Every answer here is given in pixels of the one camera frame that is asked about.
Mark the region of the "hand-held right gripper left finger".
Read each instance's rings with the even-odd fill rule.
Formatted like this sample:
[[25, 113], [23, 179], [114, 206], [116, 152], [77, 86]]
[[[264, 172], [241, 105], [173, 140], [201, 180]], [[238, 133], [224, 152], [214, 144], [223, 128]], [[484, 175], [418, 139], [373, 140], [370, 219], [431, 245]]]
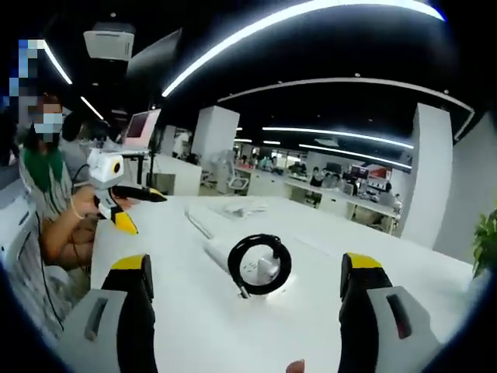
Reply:
[[156, 372], [151, 258], [124, 257], [64, 321], [57, 353], [72, 372]]

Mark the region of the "person's left hand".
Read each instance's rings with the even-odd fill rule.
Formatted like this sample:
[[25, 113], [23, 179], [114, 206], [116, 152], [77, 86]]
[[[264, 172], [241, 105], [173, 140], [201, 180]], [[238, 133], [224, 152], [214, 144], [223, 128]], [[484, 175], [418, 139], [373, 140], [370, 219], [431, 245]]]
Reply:
[[99, 209], [95, 204], [95, 189], [91, 185], [81, 186], [71, 197], [71, 206], [80, 219], [88, 215], [97, 216]]

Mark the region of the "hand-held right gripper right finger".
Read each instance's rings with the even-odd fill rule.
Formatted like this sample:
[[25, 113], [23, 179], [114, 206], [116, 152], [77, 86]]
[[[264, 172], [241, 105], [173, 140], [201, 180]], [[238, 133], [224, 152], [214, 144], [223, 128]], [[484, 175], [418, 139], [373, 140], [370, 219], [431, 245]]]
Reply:
[[428, 311], [370, 256], [344, 253], [339, 372], [421, 372], [440, 349]]

